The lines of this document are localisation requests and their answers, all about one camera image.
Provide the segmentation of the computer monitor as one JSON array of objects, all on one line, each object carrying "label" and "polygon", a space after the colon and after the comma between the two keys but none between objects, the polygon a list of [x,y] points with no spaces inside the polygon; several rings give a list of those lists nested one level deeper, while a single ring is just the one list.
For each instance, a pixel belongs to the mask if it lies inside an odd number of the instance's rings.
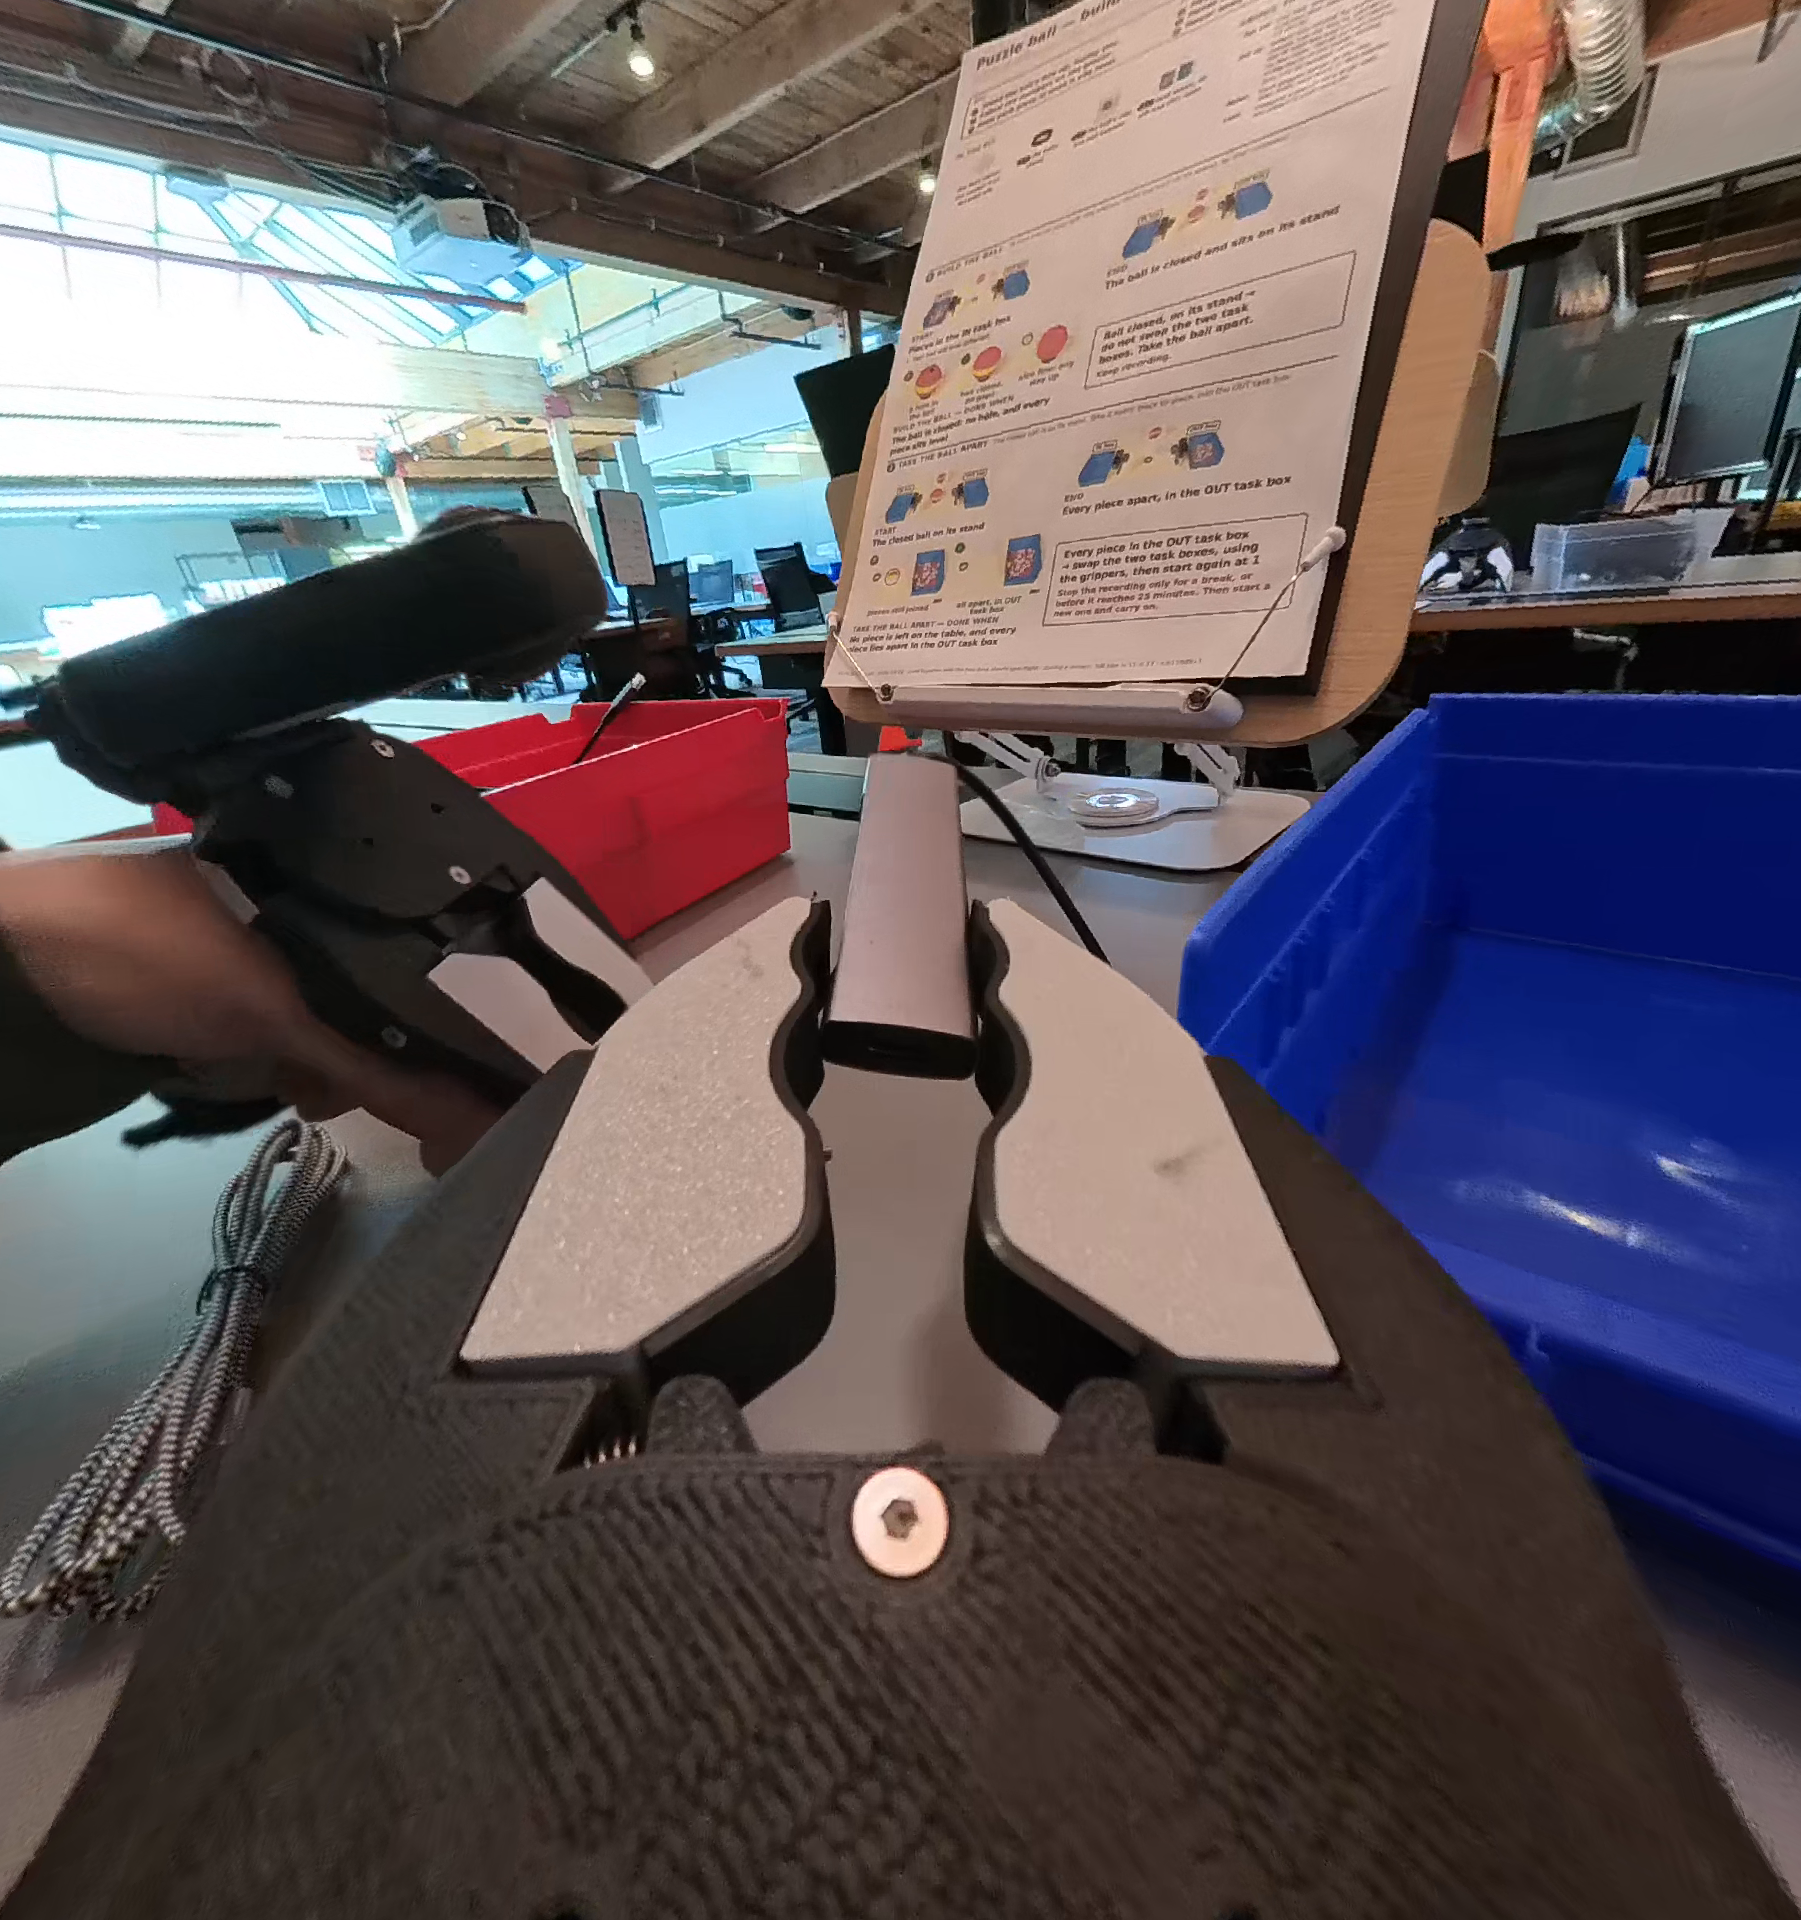
[{"label": "computer monitor", "polygon": [[1801,288],[1683,332],[1650,471],[1662,489],[1801,501]]}]

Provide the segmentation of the printed instruction sheet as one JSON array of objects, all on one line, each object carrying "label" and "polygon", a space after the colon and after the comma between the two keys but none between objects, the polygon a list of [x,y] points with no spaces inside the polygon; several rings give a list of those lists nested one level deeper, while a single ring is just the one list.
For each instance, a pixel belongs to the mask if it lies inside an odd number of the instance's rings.
[{"label": "printed instruction sheet", "polygon": [[963,59],[836,693],[1313,680],[1480,5],[1072,5]]}]

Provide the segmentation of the ceiling projector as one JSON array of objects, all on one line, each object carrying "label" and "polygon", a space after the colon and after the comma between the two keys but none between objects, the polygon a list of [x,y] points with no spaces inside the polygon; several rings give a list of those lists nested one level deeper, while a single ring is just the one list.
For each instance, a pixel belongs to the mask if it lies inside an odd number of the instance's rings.
[{"label": "ceiling projector", "polygon": [[508,279],[531,254],[522,218],[479,193],[414,197],[393,218],[390,245],[402,273],[442,281],[467,296],[489,293],[493,282]]}]

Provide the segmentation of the clear plastic container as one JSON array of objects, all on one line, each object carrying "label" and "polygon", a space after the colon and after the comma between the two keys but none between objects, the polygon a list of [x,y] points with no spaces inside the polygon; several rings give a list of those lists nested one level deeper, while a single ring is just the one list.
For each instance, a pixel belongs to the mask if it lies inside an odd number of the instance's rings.
[{"label": "clear plastic container", "polygon": [[1671,588],[1695,555],[1690,516],[1542,522],[1532,529],[1528,593],[1556,596]]}]

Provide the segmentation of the black screen panel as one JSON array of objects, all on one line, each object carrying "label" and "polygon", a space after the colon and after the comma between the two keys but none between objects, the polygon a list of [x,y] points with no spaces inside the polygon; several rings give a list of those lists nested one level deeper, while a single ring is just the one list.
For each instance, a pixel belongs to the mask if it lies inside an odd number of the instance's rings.
[{"label": "black screen panel", "polygon": [[861,468],[871,418],[887,395],[890,368],[892,343],[887,343],[793,373],[795,392],[829,477]]}]

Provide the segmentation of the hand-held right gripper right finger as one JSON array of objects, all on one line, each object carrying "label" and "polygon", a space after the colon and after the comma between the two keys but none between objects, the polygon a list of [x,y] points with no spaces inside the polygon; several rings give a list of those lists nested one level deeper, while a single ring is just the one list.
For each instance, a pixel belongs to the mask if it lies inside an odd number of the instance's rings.
[{"label": "hand-held right gripper right finger", "polygon": [[1009,900],[968,918],[977,1086],[966,1318],[1041,1404],[1126,1380],[1313,1382],[1340,1348],[1198,1042]]}]

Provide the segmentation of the grey usb hub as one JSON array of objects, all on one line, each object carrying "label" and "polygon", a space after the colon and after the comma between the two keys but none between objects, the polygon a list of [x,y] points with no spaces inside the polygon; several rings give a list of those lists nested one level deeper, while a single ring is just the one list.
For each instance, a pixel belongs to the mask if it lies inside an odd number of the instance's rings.
[{"label": "grey usb hub", "polygon": [[952,765],[913,755],[867,762],[820,1023],[829,1064],[929,1081],[971,1076],[977,1014],[959,809]]}]

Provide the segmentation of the person's left hand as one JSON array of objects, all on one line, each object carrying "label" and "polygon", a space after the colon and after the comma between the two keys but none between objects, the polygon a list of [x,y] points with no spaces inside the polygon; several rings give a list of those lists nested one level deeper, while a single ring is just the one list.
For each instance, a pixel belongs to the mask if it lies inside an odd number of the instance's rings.
[{"label": "person's left hand", "polygon": [[367,1113],[442,1174],[502,1109],[400,1068],[311,1014],[283,953],[241,922],[191,851],[96,843],[0,851],[0,941],[87,1042],[198,1083],[262,1089],[300,1119]]}]

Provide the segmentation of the wooden document stand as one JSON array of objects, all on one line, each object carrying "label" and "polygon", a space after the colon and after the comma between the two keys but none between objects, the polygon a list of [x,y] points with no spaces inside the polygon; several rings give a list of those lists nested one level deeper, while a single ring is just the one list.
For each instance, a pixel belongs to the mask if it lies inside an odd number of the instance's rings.
[{"label": "wooden document stand", "polygon": [[[1451,127],[1478,43],[1480,23]],[[1243,755],[1309,746],[1358,717],[1404,653],[1424,551],[1442,516],[1478,368],[1488,295],[1478,240],[1434,218],[1431,208],[1355,529],[1350,536],[1327,529],[1299,560],[1299,571],[1307,571],[1322,558],[1345,558],[1332,620],[1319,632],[1326,649],[1313,680],[1251,683],[1235,673],[1218,683],[836,693],[827,680],[839,638],[836,601],[824,654],[827,690],[852,718],[977,746],[1008,773],[1003,804],[1044,851],[1188,876],[1239,866],[1268,847],[1307,806],[1293,793],[1243,783]],[[863,454],[879,437],[885,399],[875,410]],[[863,519],[861,468],[852,518],[839,536],[840,578]]]}]

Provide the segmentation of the blue plastic bin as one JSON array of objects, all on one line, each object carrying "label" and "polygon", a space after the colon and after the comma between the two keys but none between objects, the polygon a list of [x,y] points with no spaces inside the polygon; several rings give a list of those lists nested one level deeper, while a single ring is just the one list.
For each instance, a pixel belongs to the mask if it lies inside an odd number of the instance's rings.
[{"label": "blue plastic bin", "polygon": [[1801,696],[1437,696],[1194,927],[1177,1019],[1603,1490],[1801,1580]]}]

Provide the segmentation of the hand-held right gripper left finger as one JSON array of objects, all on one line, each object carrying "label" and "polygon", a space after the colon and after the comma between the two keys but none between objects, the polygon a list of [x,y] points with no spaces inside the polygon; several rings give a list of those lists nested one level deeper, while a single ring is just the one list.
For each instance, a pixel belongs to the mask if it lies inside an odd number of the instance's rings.
[{"label": "hand-held right gripper left finger", "polygon": [[834,1308],[818,1019],[832,916],[782,900],[657,982],[592,1052],[461,1338],[476,1378],[683,1378],[747,1404]]}]

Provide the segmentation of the red plastic bin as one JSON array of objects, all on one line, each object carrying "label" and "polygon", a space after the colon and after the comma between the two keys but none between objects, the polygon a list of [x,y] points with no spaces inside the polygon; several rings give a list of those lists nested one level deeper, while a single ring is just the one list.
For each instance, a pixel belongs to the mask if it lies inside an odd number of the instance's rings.
[{"label": "red plastic bin", "polygon": [[508,951],[543,886],[631,941],[790,850],[786,717],[753,693],[423,739],[302,718],[156,758],[141,782],[265,924]]}]

